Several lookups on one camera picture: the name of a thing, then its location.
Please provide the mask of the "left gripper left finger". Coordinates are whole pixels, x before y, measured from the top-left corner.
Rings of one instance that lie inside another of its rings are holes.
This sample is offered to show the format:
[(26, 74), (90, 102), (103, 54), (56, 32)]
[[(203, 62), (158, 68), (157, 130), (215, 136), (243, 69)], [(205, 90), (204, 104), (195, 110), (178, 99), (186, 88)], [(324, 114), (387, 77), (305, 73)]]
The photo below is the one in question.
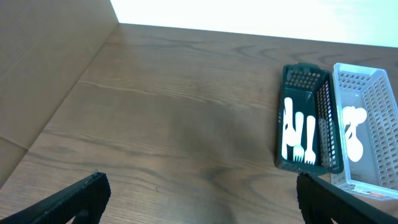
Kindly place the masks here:
[(1, 223), (99, 223), (110, 196), (106, 174), (94, 172)]

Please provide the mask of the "mint green plastic fork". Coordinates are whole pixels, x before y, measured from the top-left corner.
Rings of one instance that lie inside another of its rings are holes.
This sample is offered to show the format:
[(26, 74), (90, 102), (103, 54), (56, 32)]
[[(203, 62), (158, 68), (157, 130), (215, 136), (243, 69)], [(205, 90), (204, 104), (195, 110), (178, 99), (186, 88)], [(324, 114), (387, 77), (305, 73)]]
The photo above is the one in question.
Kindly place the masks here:
[(296, 127), (296, 145), (293, 148), (293, 159), (295, 162), (303, 162), (304, 148), (301, 145), (302, 132), (303, 132), (304, 115), (302, 112), (295, 114), (295, 127)]

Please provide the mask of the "black plastic basket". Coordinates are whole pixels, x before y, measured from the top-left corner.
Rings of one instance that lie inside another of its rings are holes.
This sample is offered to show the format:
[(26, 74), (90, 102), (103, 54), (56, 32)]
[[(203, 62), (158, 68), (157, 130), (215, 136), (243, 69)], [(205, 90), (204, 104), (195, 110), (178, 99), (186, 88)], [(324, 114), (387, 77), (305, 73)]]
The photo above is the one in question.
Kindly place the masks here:
[[(282, 158), (282, 123), (284, 98), (293, 101), (293, 127), (295, 114), (304, 115), (301, 145), (304, 148), (303, 162), (295, 162), (293, 148), (287, 145), (287, 160)], [(313, 151), (316, 155), (314, 165), (305, 163), (307, 148), (307, 117), (315, 117)], [(308, 172), (313, 175), (326, 173), (339, 174), (344, 169), (342, 143), (340, 137), (338, 108), (335, 96), (335, 84), (330, 71), (308, 63), (284, 65), (279, 100), (279, 123), (277, 130), (277, 149), (275, 166), (291, 172)]]

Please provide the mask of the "white plastic fork underneath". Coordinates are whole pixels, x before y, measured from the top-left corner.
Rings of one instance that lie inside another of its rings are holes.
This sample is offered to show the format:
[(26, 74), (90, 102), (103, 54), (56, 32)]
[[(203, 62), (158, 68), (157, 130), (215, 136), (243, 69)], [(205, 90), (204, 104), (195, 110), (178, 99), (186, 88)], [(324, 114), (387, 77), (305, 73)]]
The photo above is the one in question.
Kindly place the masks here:
[(287, 144), (286, 144), (286, 141), (285, 141), (285, 130), (286, 130), (286, 115), (285, 115), (285, 110), (283, 110), (283, 123), (282, 123), (282, 147), (281, 147), (281, 155), (282, 155), (282, 158), (283, 159), (285, 159), (285, 160), (287, 160), (287, 156), (288, 156), (288, 153), (287, 153)]

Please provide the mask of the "white plastic fork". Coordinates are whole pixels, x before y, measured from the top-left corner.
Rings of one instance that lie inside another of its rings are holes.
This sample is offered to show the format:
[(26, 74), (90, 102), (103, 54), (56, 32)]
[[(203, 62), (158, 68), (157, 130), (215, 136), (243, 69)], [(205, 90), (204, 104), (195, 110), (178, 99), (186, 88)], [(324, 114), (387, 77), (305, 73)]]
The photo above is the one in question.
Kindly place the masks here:
[(315, 134), (315, 117), (307, 117), (307, 148), (305, 150), (305, 163), (314, 165), (316, 161), (316, 155), (313, 151), (313, 139)]

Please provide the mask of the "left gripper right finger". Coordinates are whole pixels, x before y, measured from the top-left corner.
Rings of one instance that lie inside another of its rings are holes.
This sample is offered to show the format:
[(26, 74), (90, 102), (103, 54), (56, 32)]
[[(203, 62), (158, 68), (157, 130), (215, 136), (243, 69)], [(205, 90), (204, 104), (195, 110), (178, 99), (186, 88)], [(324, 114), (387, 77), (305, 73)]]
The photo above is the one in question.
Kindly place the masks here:
[(329, 184), (301, 172), (297, 177), (297, 200), (306, 224), (397, 224), (397, 218)]

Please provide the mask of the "brown cardboard panel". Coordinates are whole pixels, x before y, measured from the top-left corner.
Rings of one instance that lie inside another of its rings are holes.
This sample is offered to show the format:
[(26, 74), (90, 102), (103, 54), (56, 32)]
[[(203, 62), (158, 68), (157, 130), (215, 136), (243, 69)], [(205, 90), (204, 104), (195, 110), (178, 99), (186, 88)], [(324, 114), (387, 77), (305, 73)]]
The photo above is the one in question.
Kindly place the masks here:
[(1, 182), (117, 25), (109, 0), (1, 0)]

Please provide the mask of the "white spoon bowl down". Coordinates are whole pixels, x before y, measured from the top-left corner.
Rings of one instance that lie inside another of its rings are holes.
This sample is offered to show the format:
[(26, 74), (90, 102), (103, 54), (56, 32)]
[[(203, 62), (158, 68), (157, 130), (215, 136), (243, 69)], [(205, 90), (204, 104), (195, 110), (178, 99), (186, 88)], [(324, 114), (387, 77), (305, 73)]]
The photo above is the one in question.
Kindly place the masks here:
[(356, 135), (356, 125), (351, 124), (346, 131), (346, 152), (348, 158), (358, 162), (363, 156), (363, 145)]

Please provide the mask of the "clear plastic basket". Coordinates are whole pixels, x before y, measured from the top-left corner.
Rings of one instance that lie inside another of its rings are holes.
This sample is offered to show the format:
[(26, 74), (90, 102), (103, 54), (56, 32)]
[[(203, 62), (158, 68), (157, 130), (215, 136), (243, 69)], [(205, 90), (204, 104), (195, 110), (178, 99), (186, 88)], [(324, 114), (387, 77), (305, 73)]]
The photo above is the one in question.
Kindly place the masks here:
[[(331, 183), (354, 195), (375, 200), (397, 199), (397, 104), (387, 72), (382, 68), (336, 63), (333, 67), (336, 104), (344, 170), (331, 175)], [(367, 112), (357, 125), (363, 145), (358, 162), (348, 158), (343, 108), (354, 106)]]

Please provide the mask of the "white spoon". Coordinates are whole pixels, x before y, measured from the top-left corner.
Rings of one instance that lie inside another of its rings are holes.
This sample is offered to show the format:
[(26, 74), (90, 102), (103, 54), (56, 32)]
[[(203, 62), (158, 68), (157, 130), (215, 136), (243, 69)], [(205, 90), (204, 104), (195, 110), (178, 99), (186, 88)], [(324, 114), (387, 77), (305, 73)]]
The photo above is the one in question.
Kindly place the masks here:
[(346, 106), (343, 108), (343, 124), (349, 126), (345, 131), (346, 138), (352, 135), (352, 132), (356, 130), (357, 125), (365, 122), (367, 118), (367, 112), (364, 108), (355, 108), (354, 106)]
[(293, 127), (293, 101), (291, 98), (284, 98), (284, 133), (285, 143), (294, 147), (297, 144), (297, 134)]

